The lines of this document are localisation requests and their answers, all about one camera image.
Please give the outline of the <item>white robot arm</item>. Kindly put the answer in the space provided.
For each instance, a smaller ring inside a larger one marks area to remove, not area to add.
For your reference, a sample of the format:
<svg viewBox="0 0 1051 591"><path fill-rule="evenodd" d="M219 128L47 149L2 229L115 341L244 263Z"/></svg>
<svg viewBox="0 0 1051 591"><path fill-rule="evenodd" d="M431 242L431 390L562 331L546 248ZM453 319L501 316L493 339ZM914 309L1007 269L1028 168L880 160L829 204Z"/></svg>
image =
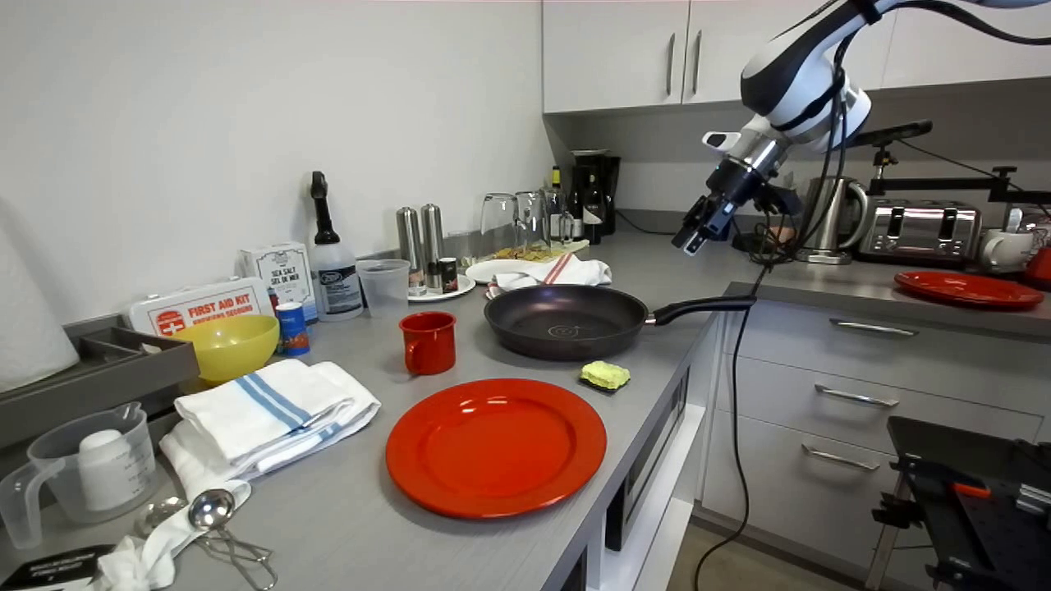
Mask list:
<svg viewBox="0 0 1051 591"><path fill-rule="evenodd" d="M871 96L843 73L855 36L878 26L891 9L928 9L1014 44L1049 44L1049 36L1000 28L957 0L824 0L781 28L738 73L738 101L753 119L738 130L713 130L718 164L705 194L682 212L674 245L695 257L705 242L734 233L746 204L797 212L800 198L771 184L795 145L824 153L843 147L871 119Z"/></svg>

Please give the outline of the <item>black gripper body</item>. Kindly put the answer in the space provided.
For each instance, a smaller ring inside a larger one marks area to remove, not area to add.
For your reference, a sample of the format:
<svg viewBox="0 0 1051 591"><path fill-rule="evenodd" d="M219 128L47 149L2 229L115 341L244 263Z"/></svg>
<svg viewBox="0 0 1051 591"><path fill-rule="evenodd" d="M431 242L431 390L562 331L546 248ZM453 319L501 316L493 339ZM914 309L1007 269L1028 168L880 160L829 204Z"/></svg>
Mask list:
<svg viewBox="0 0 1051 591"><path fill-rule="evenodd" d="M741 164L741 160L721 160L708 177L708 201L729 204L738 211L746 201L753 201L766 187L766 172Z"/></svg>

